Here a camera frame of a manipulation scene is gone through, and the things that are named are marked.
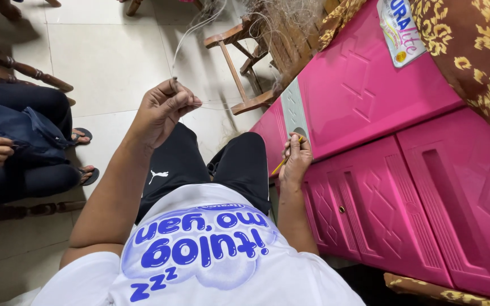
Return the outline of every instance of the gray plastic panel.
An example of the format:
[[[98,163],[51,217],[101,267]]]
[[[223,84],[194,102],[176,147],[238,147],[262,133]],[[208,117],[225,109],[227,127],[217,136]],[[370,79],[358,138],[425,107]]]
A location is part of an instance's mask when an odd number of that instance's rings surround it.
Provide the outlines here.
[[[281,94],[282,114],[285,117],[287,136],[290,132],[303,134],[309,139],[308,125],[305,122],[302,95],[295,78]]]

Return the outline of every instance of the navy blue bag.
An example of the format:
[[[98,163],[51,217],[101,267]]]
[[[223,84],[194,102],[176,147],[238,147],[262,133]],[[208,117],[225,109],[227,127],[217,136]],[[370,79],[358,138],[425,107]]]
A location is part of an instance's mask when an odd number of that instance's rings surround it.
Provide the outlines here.
[[[69,163],[67,141],[54,123],[27,107],[22,112],[0,105],[0,137],[14,142],[14,155],[7,160],[25,167]]]

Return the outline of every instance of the yellow pencil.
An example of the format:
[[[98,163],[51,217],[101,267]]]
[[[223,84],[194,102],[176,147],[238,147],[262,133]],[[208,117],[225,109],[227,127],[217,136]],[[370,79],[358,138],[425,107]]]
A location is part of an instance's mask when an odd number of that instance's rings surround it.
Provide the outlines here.
[[[298,139],[298,142],[302,141],[302,138],[303,138],[303,136],[301,136],[301,137],[300,137],[300,139]],[[280,164],[277,166],[277,168],[276,168],[276,169],[275,169],[275,170],[272,172],[272,175],[274,175],[274,174],[277,172],[277,170],[279,170],[279,168],[281,168],[281,166],[282,166],[283,164],[285,164],[285,163],[286,163],[286,162],[289,160],[289,157],[290,157],[290,156],[287,156],[287,157],[285,157],[285,159],[284,159],[284,160],[282,160],[282,162],[281,162],[281,163],[280,163]]]

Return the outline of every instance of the sandal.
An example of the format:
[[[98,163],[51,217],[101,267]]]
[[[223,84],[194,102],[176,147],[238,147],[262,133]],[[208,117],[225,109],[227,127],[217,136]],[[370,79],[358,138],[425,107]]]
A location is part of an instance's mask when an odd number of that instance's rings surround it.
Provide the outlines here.
[[[78,133],[71,132],[71,140],[75,143],[74,145],[80,143],[80,142],[78,142],[78,139],[80,137],[88,137],[88,138],[90,138],[90,141],[89,142],[86,142],[84,144],[90,143],[92,141],[92,133],[90,133],[90,131],[88,131],[87,129],[81,128],[81,127],[78,127],[78,128],[76,127],[74,129],[78,130],[79,132],[83,132],[85,134],[84,136],[82,136],[82,135],[79,135]]]
[[[85,175],[86,173],[90,173],[90,172],[86,172],[80,168],[77,168],[77,169],[81,172],[81,176]],[[98,179],[98,177],[100,177],[100,171],[97,168],[94,168],[94,170],[91,173],[92,173],[92,176],[88,177],[87,180],[85,180],[83,183],[81,183],[80,184],[81,186],[88,186],[88,185],[94,183]]]

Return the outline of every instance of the puma logo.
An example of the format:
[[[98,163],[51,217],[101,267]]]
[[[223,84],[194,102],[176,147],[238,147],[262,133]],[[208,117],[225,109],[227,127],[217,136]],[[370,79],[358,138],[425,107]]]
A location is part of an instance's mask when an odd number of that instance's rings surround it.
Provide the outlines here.
[[[151,177],[149,184],[153,182],[153,178],[154,177],[167,177],[168,174],[169,174],[169,172],[167,172],[167,171],[166,172],[155,173],[154,171],[150,170],[150,172],[153,174],[153,177]]]

